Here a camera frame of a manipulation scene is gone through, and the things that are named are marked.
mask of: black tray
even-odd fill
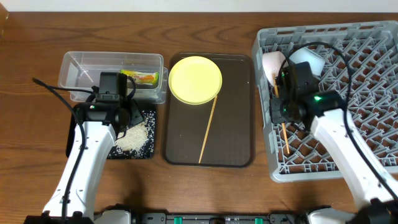
[[[170,66],[189,56],[214,61],[221,70],[223,86],[201,164],[198,161],[213,100],[203,105],[188,105],[168,94],[163,157],[179,165],[246,167],[254,157],[252,60],[245,55],[180,53]]]

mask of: gray dish rack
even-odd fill
[[[398,172],[398,22],[364,22],[320,26],[261,29],[252,48],[256,85],[260,92],[263,134],[269,173],[276,182],[341,178],[326,149],[311,135],[287,125],[290,155],[284,153],[282,126],[272,124],[269,99],[273,89],[264,77],[262,55],[287,55],[309,42],[326,42],[340,49],[354,69],[349,110],[362,137],[390,173]],[[309,47],[326,64],[319,78],[321,90],[336,90],[344,97],[348,74],[332,49]]]

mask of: clear plastic container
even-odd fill
[[[118,52],[67,52],[63,57],[58,86],[91,90],[100,84],[101,72],[119,72],[120,69],[138,72],[159,72],[159,81],[154,86],[137,86],[134,99],[152,103],[164,103],[168,71],[163,67],[159,54]],[[70,92],[73,101],[85,101],[88,93]]]

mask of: food wrapper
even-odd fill
[[[159,79],[159,72],[135,72],[122,69],[120,73],[132,77],[136,84],[141,85],[155,85]]]

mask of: speckled black tray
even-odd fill
[[[148,129],[148,141],[140,150],[123,151],[117,144],[111,149],[107,159],[148,159],[154,155],[156,111],[143,110],[145,127]]]

